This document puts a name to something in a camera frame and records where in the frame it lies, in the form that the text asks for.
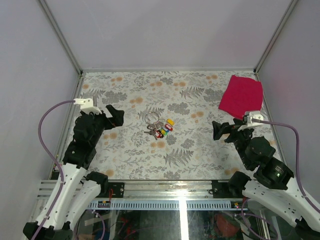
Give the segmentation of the yellow key tag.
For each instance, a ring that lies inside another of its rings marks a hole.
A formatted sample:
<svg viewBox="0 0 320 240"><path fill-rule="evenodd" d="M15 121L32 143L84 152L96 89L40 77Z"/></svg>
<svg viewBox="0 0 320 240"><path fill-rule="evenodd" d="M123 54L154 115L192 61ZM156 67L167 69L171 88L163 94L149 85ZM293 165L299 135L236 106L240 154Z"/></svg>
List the yellow key tag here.
<svg viewBox="0 0 320 240"><path fill-rule="evenodd" d="M166 121L168 124L170 124L172 126L175 124L175 122L172 119L167 119Z"/></svg>

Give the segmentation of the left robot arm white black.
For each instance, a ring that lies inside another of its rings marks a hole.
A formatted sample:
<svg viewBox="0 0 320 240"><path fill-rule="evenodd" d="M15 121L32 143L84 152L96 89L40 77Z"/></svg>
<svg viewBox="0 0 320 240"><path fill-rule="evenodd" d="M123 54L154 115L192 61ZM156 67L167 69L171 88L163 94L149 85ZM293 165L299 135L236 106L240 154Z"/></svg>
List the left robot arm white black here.
<svg viewBox="0 0 320 240"><path fill-rule="evenodd" d="M110 192L108 176L88 168L95 157L96 145L104 131L124 124L123 110L106 105L106 114L90 104L80 106L80 116L75 120L72 141L69 143L63 164L59 165L60 180L44 209L34 222L27 222L23 234L29 240L70 240L76 223L96 197Z"/></svg>

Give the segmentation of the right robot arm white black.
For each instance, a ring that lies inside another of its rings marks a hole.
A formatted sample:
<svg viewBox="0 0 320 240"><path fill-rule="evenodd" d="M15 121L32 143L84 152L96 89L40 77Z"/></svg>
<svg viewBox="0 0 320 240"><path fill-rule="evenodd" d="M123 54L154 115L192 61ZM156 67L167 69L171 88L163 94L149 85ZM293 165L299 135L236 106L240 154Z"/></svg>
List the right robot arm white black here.
<svg viewBox="0 0 320 240"><path fill-rule="evenodd" d="M233 197L252 199L291 225L303 240L320 238L320 204L308 194L301 183L298 170L292 171L274 157L275 148L261 137L253 137L254 128L266 124L260 115L246 115L242 120L212 122L213 139L227 134L225 143L232 143L246 170L253 177L236 171L228 181Z"/></svg>

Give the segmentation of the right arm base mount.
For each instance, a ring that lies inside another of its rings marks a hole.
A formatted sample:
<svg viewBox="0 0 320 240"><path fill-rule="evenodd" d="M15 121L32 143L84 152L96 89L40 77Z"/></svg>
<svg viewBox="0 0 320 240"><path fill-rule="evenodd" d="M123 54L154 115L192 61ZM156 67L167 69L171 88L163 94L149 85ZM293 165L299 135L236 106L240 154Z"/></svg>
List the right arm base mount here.
<svg viewBox="0 0 320 240"><path fill-rule="evenodd" d="M208 193L214 199L243 198L242 191L251 178L243 172L236 171L229 180L212 180Z"/></svg>

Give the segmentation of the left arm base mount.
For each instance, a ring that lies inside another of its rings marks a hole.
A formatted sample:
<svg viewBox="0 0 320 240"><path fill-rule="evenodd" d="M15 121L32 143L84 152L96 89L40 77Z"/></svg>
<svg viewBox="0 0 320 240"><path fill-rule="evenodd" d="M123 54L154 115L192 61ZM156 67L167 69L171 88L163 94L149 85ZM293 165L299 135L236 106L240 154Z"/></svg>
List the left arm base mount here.
<svg viewBox="0 0 320 240"><path fill-rule="evenodd" d="M124 182L111 182L108 184L107 190L102 190L102 192L97 197L119 199L124 197L124 193L125 193Z"/></svg>

